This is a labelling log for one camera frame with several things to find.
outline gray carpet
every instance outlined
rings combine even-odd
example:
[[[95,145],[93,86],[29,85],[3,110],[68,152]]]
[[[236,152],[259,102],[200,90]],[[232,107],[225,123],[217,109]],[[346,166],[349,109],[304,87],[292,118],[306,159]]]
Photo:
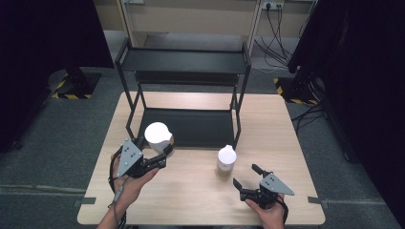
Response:
[[[94,227],[77,223],[78,203],[123,90],[117,70],[83,71],[102,74],[92,98],[49,98],[21,138],[23,148],[0,155],[0,228]],[[63,71],[51,75],[53,89],[63,75]],[[133,76],[126,76],[135,90]],[[252,70],[246,92],[276,94],[273,79],[280,76],[293,77],[281,70]],[[144,90],[223,92],[215,87],[163,85]],[[291,117],[309,108],[300,104],[287,107]],[[298,139],[326,215],[323,225],[308,228],[400,228],[361,164],[345,160],[324,116],[300,128]]]

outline white cup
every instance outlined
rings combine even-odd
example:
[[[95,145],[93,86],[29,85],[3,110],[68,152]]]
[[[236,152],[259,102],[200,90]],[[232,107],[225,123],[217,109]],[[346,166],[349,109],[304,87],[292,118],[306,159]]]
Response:
[[[236,153],[231,145],[226,145],[218,152],[217,177],[220,179],[228,179],[232,173],[233,166],[236,161]]]
[[[149,146],[159,154],[165,153],[167,147],[172,147],[171,150],[173,150],[174,137],[164,123],[154,122],[150,124],[145,130],[145,138]]]

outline wooden tabletop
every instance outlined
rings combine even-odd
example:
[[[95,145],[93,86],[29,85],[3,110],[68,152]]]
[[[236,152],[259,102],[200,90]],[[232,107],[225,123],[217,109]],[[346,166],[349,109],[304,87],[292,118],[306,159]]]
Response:
[[[231,94],[144,94],[148,107],[159,108],[226,109],[231,98]],[[139,129],[142,112],[139,103],[131,126],[134,134]],[[129,113],[122,94],[85,195],[96,198],[96,202],[81,205],[77,216],[81,224],[98,224],[113,199],[107,182],[110,156],[128,137],[125,125]],[[239,200],[239,192],[232,184],[235,177],[244,188],[259,188],[262,177],[251,170],[252,163],[272,171],[295,193],[285,197],[288,225],[324,223],[321,205],[309,203],[309,198],[318,196],[284,99],[276,94],[245,94],[241,123],[235,150],[238,158],[230,179],[216,177],[219,149],[176,148],[167,159],[166,168],[143,187],[138,200],[128,209],[127,224],[260,225],[255,213]],[[157,154],[148,148],[143,152],[146,158]]]

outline table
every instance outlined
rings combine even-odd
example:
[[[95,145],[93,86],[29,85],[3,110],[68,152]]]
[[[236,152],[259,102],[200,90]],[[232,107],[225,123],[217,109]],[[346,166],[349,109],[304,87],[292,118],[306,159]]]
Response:
[[[230,94],[145,93],[150,106],[187,109],[221,109],[229,106],[229,97]],[[125,124],[129,112],[123,94],[85,195],[85,199],[96,201],[82,204],[77,216],[82,224],[98,224],[113,199],[107,183],[110,156],[128,137]],[[140,119],[139,109],[134,115],[133,130],[139,128]],[[243,130],[232,176],[244,188],[256,189],[262,178],[250,169],[251,164],[273,171],[295,192],[293,197],[286,196],[287,224],[324,223],[321,205],[309,203],[309,198],[317,198],[317,194],[283,98],[276,94],[246,94],[241,120]],[[223,181],[216,177],[218,150],[176,148],[167,159],[167,167],[143,187],[139,199],[128,209],[127,224],[259,225],[257,216],[239,200],[232,178]],[[143,152],[147,158],[156,155],[148,148]]]

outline black shelf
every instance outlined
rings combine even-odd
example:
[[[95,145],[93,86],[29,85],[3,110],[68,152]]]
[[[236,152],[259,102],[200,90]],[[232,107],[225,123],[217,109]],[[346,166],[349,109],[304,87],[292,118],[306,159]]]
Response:
[[[158,121],[168,126],[177,146],[222,148],[230,144],[236,148],[241,133],[239,111],[251,68],[246,43],[236,52],[164,50],[133,48],[125,38],[116,58],[116,66],[131,108],[126,125],[131,138],[135,138],[130,125],[140,98],[144,113],[138,137],[143,135],[149,124]],[[134,73],[138,84],[134,100],[123,71]],[[142,84],[224,86],[232,87],[233,95],[228,110],[148,108]],[[239,97],[236,94],[238,87],[241,87]],[[237,120],[236,132],[233,130],[233,109]]]

